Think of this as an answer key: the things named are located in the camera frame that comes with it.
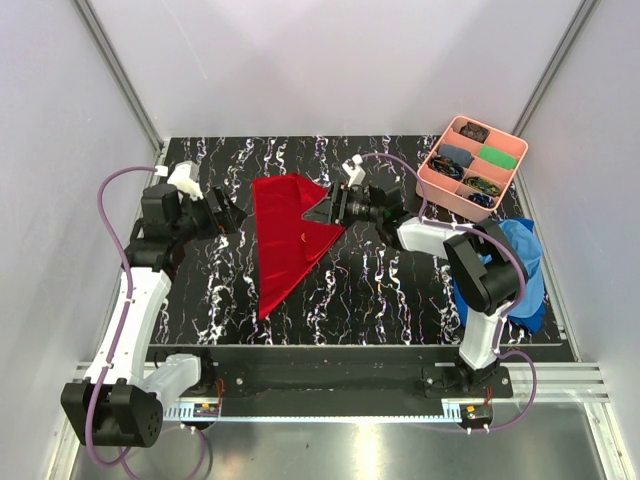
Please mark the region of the red cloth napkin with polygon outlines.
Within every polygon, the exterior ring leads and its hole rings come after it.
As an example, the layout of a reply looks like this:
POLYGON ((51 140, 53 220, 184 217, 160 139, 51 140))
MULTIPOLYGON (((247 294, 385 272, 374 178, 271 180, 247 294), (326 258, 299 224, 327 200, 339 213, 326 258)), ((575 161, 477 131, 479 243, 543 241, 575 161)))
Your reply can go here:
POLYGON ((266 319, 343 235, 339 226, 302 219, 328 189, 295 174, 252 183, 259 264, 258 318, 266 319), (306 242, 301 234, 306 233, 306 242))

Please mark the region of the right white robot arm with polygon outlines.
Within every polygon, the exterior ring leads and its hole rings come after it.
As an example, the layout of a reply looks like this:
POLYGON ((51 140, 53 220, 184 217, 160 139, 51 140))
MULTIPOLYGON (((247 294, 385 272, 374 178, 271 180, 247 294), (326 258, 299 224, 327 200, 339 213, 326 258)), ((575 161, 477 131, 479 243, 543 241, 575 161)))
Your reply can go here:
POLYGON ((396 250, 426 253, 448 261, 450 275, 467 304, 463 340, 454 365, 429 391, 483 396, 500 366, 499 339, 508 310, 526 291, 528 273, 498 224, 428 221, 405 209, 400 190, 335 183, 303 213, 305 220, 349 227, 375 226, 381 241, 396 250))

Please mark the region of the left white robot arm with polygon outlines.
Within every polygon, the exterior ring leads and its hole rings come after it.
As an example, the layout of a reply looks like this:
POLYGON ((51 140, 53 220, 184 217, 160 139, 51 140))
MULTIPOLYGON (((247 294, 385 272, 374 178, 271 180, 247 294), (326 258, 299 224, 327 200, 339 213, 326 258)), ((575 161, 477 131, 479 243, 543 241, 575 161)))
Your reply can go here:
POLYGON ((78 383, 68 383, 61 406, 86 447, 150 447, 164 412, 187 390, 215 386, 216 372, 193 354, 171 354, 154 372, 145 361, 155 322, 186 245, 235 233, 246 218, 219 187, 207 198, 197 165, 155 167, 160 183, 143 191, 141 214, 128 243, 118 243, 122 274, 107 331, 78 383))

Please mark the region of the multicolour bands left compartment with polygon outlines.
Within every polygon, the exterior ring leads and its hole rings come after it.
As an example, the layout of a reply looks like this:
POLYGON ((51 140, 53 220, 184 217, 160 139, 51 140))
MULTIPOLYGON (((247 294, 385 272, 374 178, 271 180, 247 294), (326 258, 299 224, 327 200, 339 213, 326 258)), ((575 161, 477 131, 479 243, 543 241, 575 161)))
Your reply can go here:
POLYGON ((449 157, 435 155, 428 161, 429 168, 456 181, 464 177, 464 169, 449 157))

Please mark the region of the multicolour bands compartment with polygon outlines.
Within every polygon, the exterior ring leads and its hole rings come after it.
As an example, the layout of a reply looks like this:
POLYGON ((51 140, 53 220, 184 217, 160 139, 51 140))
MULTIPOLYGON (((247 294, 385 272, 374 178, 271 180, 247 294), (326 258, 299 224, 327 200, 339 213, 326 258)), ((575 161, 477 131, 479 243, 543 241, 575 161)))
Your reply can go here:
POLYGON ((464 179, 463 183, 491 198, 498 198, 502 193, 501 188, 497 184, 481 176, 467 177, 464 179))
POLYGON ((464 169, 449 157, 435 155, 428 161, 429 168, 456 181, 464 177, 464 169))

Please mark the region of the grey-blue cloth in tray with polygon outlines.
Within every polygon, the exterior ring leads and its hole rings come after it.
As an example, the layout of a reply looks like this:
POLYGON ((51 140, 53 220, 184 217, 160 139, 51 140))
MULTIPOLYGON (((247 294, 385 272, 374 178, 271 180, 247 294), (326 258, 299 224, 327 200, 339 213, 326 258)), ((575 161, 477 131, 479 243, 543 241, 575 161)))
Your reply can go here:
POLYGON ((441 144, 438 149, 438 154, 449 158, 462 168, 469 168, 474 160, 474 155, 471 152, 450 144, 441 144))

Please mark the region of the pink divided organizer tray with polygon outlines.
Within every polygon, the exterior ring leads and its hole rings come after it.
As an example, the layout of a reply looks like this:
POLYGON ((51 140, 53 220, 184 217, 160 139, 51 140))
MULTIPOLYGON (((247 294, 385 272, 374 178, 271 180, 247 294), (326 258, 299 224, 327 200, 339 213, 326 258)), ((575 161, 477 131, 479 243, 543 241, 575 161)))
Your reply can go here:
POLYGON ((420 181, 417 183, 415 191, 427 201, 444 207, 467 220, 473 222, 484 220, 497 212, 526 156, 528 148, 528 143, 520 137, 499 130, 479 120, 458 115, 450 121, 443 135, 420 165, 418 169, 420 181), (460 128, 468 121, 480 124, 490 130, 490 134, 484 143, 477 143, 459 134, 460 128), (474 155, 474 160, 470 167, 463 168, 464 177, 461 181, 448 178, 429 168, 428 161, 431 157, 439 155, 438 149, 441 144, 461 147, 474 155), (479 158, 479 150, 485 145, 516 157, 518 159, 516 168, 514 170, 504 170, 479 158), (497 184, 502 190, 501 195, 498 198, 491 198, 468 187, 463 181, 470 176, 481 176, 497 184))

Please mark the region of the multicolour bands front compartment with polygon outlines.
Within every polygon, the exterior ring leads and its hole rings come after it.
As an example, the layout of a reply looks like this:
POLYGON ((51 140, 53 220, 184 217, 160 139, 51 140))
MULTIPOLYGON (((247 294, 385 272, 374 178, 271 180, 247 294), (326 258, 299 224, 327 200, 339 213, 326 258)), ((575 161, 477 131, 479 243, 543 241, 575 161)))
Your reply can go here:
POLYGON ((498 198, 502 193, 501 188, 497 184, 481 176, 467 177, 464 179, 463 183, 491 198, 498 198))

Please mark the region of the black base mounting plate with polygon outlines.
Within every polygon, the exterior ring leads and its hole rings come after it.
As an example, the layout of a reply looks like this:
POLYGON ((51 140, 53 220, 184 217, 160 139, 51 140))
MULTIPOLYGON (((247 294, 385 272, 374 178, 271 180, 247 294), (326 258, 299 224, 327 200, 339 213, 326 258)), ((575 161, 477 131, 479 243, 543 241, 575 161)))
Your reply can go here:
POLYGON ((160 345, 146 360, 158 366, 173 354, 204 360, 204 382, 221 379, 227 398, 269 391, 399 390, 436 399, 511 399, 504 364, 472 374, 455 346, 160 345))

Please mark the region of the dark patterned item in tray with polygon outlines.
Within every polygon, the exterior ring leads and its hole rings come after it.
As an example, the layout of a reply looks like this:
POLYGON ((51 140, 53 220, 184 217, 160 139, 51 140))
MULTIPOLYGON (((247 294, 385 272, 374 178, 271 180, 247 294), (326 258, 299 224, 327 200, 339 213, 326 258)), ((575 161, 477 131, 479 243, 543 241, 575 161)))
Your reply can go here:
POLYGON ((477 143, 484 143, 490 130, 480 124, 468 121, 460 128, 459 134, 477 143))

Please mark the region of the green cloth in tray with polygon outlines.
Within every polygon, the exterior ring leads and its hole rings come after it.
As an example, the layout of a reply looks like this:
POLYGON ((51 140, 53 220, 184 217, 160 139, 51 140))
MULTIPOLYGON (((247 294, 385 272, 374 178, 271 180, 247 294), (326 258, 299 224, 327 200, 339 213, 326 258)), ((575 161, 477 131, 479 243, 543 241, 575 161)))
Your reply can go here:
POLYGON ((516 157, 487 145, 479 150, 478 157, 504 170, 514 170, 518 164, 516 157))

